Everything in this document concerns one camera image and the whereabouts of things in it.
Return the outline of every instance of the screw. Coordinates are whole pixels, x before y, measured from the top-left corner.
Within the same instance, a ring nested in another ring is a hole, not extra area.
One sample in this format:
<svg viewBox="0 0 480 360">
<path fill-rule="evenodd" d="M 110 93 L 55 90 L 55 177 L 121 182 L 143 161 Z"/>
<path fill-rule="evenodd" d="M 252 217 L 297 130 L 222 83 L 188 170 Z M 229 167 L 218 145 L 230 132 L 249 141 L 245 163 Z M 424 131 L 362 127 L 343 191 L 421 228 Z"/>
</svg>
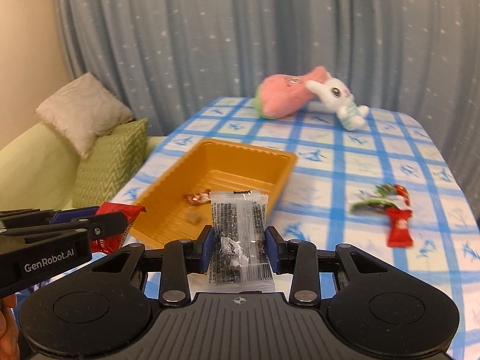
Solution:
<svg viewBox="0 0 480 360">
<path fill-rule="evenodd" d="M 162 297 L 167 302 L 180 302 L 181 300 L 185 299 L 186 295 L 185 295 L 185 292 L 183 291 L 172 289 L 170 291 L 164 292 Z"/>
<path fill-rule="evenodd" d="M 301 291 L 295 292 L 293 297 L 298 300 L 299 302 L 313 302 L 315 299 L 317 299 L 317 294 L 315 294 L 313 291 L 310 291 L 308 289 L 303 289 Z"/>
</svg>

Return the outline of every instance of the blue checkered tablecloth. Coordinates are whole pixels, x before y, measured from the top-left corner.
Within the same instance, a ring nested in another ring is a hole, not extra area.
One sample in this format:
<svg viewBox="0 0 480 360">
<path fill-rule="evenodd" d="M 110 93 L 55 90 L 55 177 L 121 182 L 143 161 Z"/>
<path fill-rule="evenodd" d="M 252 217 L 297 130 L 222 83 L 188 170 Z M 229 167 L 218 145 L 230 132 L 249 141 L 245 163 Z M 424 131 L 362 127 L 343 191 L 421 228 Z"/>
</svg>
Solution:
<svg viewBox="0 0 480 360">
<path fill-rule="evenodd" d="M 479 358 L 479 230 L 448 166 L 417 121 L 372 109 L 368 126 L 349 132 L 334 115 L 321 112 L 319 102 L 282 120 L 265 120 L 252 99 L 219 98 L 171 133 L 113 201 L 132 203 L 204 137 L 296 153 L 296 167 L 269 224 L 285 239 L 309 240 L 318 249 L 351 243 L 445 292 L 461 314 L 449 354 L 457 360 Z M 386 216 L 348 212 L 352 192 L 386 182 L 410 192 L 412 248 L 386 247 Z M 291 275 L 275 276 L 276 290 L 287 295 L 290 282 Z M 151 274 L 148 296 L 158 296 L 158 283 L 159 274 Z M 335 293 L 331 275 L 322 274 L 321 284 L 322 297 Z"/>
</svg>

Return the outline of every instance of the beige wall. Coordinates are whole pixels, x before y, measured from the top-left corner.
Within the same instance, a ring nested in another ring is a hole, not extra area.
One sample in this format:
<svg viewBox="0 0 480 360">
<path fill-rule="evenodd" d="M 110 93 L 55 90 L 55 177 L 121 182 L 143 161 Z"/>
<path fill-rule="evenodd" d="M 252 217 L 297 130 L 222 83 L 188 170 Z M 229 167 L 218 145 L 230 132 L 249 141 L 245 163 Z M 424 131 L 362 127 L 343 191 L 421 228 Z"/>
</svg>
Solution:
<svg viewBox="0 0 480 360">
<path fill-rule="evenodd" d="M 70 80 L 53 0 L 0 0 L 0 149 L 35 125 L 37 105 Z"/>
</svg>

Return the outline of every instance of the white bunny plush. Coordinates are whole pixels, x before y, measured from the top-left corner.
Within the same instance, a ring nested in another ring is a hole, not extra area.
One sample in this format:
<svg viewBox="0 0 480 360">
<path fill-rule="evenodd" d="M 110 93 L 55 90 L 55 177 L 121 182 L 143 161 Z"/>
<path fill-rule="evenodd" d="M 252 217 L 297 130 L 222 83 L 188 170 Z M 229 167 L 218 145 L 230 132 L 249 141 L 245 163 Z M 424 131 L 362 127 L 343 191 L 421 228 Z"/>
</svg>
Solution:
<svg viewBox="0 0 480 360">
<path fill-rule="evenodd" d="M 317 95 L 330 112 L 335 112 L 345 130 L 354 131 L 363 128 L 367 121 L 369 108 L 366 105 L 357 107 L 355 98 L 347 86 L 327 73 L 324 83 L 309 80 L 307 89 Z"/>
</svg>

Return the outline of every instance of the candy wrapper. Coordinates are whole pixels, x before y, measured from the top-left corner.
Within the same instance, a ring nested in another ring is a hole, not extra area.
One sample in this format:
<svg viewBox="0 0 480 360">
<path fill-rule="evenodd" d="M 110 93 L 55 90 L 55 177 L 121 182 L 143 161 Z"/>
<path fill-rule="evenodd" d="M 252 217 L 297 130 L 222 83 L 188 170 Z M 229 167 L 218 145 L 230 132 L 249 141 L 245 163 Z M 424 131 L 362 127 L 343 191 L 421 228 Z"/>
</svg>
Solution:
<svg viewBox="0 0 480 360">
<path fill-rule="evenodd" d="M 409 233 L 409 218 L 412 216 L 412 210 L 397 210 L 387 208 L 387 215 L 390 217 L 392 225 L 388 235 L 387 246 L 389 248 L 408 248 L 413 246 L 413 240 Z"/>
<path fill-rule="evenodd" d="M 118 204 L 118 203 L 109 203 L 104 202 L 95 215 L 99 214 L 108 214 L 109 212 L 118 212 L 121 211 L 127 217 L 127 228 L 122 234 L 114 235 L 113 237 L 108 237 L 105 239 L 98 239 L 92 241 L 91 248 L 93 252 L 102 252 L 105 254 L 110 254 L 111 252 L 120 249 L 125 242 L 125 239 L 130 231 L 131 226 L 134 224 L 140 212 L 146 212 L 145 207 L 143 206 L 134 206 L 129 204 Z"/>
<path fill-rule="evenodd" d="M 193 206 L 198 206 L 200 204 L 208 203 L 210 201 L 210 190 L 205 190 L 198 193 L 189 193 L 184 195 L 188 203 Z"/>
<path fill-rule="evenodd" d="M 376 185 L 372 190 L 358 190 L 349 196 L 350 211 L 371 210 L 387 214 L 391 221 L 387 246 L 407 248 L 413 246 L 408 220 L 412 216 L 410 196 L 398 184 Z"/>
<path fill-rule="evenodd" d="M 385 213 L 387 208 L 408 210 L 410 197 L 407 190 L 397 184 L 377 185 L 372 190 L 358 190 L 349 196 L 350 211 L 371 210 Z"/>
</svg>

